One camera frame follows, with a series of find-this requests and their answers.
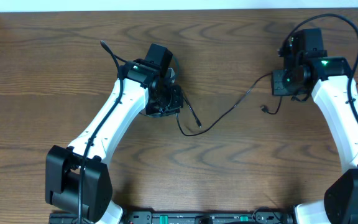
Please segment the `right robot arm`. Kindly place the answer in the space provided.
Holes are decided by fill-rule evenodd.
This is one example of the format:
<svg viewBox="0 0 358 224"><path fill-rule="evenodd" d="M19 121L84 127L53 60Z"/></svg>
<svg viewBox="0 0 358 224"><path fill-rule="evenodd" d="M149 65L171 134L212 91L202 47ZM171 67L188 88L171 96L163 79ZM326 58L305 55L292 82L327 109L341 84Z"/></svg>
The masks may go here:
<svg viewBox="0 0 358 224"><path fill-rule="evenodd" d="M321 110L341 161L342 176L322 200L294 207L295 223L358 223L358 92L344 57L328 57L320 29L294 32L279 50L272 94L311 97Z"/></svg>

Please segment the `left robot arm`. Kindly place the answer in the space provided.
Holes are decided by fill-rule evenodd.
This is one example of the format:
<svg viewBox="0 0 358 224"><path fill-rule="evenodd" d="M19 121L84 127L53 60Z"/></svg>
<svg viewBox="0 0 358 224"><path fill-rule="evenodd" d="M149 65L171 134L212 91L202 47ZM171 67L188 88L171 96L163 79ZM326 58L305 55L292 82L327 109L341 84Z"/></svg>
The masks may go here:
<svg viewBox="0 0 358 224"><path fill-rule="evenodd" d="M179 113L181 87L170 67L173 54L151 44L145 58L117 66L114 88L88 127L67 147L52 146L46 156L45 201L61 209L50 223L118 224L123 209L112 200L109 164L135 117Z"/></svg>

